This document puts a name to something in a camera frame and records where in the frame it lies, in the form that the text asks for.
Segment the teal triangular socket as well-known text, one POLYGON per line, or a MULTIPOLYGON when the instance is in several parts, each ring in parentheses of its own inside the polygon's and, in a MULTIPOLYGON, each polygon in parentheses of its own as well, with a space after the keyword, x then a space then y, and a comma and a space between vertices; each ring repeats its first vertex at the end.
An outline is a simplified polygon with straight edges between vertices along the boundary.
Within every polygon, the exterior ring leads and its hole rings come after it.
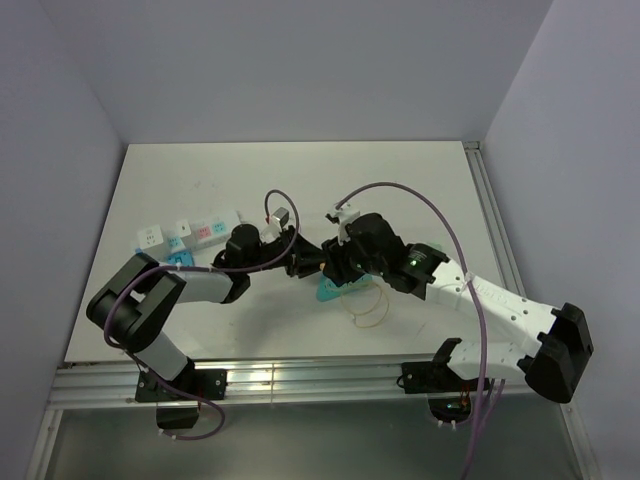
POLYGON ((316 300, 321 303, 340 299, 341 297, 364 290, 371 287, 373 278, 371 275, 364 275, 358 280, 337 286, 325 275, 320 277, 320 282, 316 289, 316 300))

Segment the blue plug adapter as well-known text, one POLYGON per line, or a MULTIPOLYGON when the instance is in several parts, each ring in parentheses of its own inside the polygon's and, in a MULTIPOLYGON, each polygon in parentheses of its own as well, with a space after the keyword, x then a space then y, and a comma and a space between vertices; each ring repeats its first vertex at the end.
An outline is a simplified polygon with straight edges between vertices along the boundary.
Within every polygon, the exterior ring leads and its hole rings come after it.
POLYGON ((171 253, 166 258, 166 263, 171 265, 180 265, 183 267, 193 267, 193 255, 188 250, 171 253))

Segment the white colourful power strip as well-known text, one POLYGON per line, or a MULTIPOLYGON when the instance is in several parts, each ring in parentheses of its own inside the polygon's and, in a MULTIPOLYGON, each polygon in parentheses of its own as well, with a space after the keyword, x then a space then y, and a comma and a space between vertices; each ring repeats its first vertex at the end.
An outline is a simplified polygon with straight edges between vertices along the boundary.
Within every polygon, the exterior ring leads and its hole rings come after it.
POLYGON ((237 210, 226 210, 200 219, 179 219, 171 225, 155 224, 138 230, 132 246, 156 259, 214 247, 226 242, 240 225, 237 210))

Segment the white cube socket adapter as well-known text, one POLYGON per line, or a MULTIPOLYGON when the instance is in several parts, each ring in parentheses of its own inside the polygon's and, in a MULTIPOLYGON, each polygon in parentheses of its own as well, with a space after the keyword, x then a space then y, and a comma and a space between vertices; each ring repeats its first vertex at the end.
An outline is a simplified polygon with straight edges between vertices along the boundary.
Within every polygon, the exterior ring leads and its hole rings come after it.
POLYGON ((136 234, 138 248, 156 259, 168 255, 168 245, 159 225, 145 227, 136 234))

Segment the white charger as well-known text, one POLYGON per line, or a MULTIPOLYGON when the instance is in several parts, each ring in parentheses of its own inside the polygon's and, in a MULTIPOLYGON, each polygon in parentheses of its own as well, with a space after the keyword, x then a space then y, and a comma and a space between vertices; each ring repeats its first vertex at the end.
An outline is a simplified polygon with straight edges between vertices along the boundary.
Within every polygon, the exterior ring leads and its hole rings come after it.
POLYGON ((191 248, 194 243, 193 231, 187 219, 176 222, 176 232, 185 248, 191 248))

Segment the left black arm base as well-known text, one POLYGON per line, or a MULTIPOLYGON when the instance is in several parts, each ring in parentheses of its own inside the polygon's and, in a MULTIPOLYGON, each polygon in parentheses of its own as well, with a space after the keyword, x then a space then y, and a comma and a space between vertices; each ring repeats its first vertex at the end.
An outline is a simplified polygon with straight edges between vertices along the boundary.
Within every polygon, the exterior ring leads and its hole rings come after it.
POLYGON ((198 441, 217 435, 225 426, 226 414, 217 401, 225 398, 226 387, 225 369, 195 369, 178 386, 152 371, 141 371, 134 400, 156 404, 156 425, 161 435, 175 441, 198 441), (205 408, 218 414, 218 424, 206 433, 187 434, 205 408))

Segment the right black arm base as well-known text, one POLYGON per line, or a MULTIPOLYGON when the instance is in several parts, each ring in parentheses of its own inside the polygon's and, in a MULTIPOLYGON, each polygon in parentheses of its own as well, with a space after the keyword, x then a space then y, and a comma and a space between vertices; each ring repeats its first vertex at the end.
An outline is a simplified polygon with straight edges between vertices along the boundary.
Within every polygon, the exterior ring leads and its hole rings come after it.
POLYGON ((396 385, 407 395, 436 395, 428 406, 437 423, 455 426, 471 419, 478 379, 463 379, 444 360, 402 363, 396 385))

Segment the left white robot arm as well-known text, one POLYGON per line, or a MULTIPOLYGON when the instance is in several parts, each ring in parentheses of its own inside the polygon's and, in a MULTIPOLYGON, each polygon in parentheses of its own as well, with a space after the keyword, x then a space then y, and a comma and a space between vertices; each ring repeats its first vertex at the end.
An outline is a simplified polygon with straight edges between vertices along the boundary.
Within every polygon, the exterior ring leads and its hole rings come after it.
POLYGON ((135 254, 89 301, 86 316, 117 348, 153 370, 164 393, 183 399, 195 386, 193 361, 163 332, 176 304, 230 304, 248 290, 253 272, 282 268, 305 278, 324 261, 324 252, 293 226, 266 242, 255 226, 241 224, 209 268, 162 265, 135 254))

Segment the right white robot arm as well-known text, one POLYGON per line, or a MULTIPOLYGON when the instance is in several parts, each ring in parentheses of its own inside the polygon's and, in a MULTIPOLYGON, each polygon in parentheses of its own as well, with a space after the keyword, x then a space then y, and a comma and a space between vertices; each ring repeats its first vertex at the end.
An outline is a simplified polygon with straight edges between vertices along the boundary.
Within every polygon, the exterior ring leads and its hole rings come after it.
POLYGON ((449 338, 422 368, 406 368, 405 384, 432 379, 447 391, 477 385, 480 377, 524 381, 543 398, 569 403, 593 354, 584 312, 566 303, 557 308, 518 296, 464 272, 445 253, 425 244, 406 244, 378 213, 335 211, 338 228, 323 243, 323 273, 342 286, 369 274, 393 290, 449 307, 494 326, 503 341, 449 338))

